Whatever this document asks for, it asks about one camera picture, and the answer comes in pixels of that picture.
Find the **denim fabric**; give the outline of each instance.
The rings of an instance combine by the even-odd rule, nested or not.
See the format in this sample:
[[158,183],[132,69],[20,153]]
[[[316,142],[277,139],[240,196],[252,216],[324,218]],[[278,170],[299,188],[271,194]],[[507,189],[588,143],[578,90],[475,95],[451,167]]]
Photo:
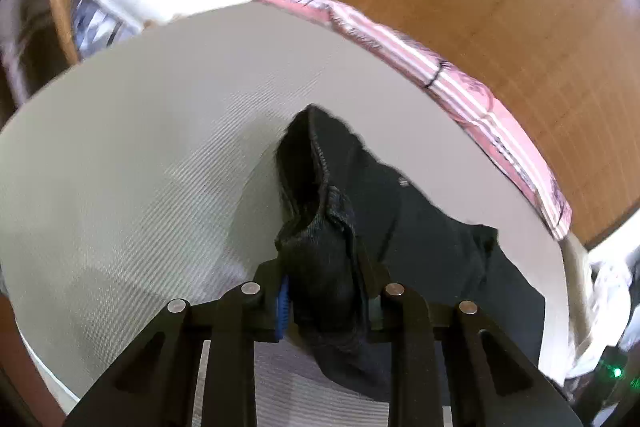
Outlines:
[[[497,230],[444,214],[313,105],[289,125],[276,162],[291,216],[276,248],[294,320],[328,378],[373,399],[390,397],[390,349],[365,340],[356,237],[425,300],[474,300],[537,364],[545,301],[502,253]],[[443,371],[441,380],[446,388]]]

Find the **round table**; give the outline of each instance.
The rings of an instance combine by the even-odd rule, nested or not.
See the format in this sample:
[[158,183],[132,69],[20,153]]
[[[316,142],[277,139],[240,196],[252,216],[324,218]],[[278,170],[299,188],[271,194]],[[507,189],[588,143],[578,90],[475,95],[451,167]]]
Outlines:
[[[81,397],[165,302],[217,298],[276,255],[273,152],[309,103],[347,121],[444,212],[499,230],[546,299],[540,369],[562,380],[562,257],[532,206],[399,73],[257,3],[97,54],[2,130],[0,263],[17,324],[47,370]],[[258,344],[256,379],[260,425],[386,425],[386,405],[329,382],[286,341]]]

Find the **metal rivet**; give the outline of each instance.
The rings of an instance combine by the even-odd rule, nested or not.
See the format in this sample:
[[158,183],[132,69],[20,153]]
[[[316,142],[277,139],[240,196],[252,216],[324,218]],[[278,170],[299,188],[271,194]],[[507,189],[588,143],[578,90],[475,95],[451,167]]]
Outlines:
[[387,292],[389,295],[402,295],[404,293],[404,286],[397,282],[390,282],[385,286],[385,292]]
[[172,301],[169,301],[169,304],[167,304],[166,306],[166,308],[171,313],[180,313],[186,307],[187,307],[187,303],[182,299],[174,299]]
[[260,285],[257,282],[246,282],[240,289],[245,295],[255,295],[260,291]]
[[473,301],[460,302],[460,311],[467,315],[473,315],[478,311],[478,305]]

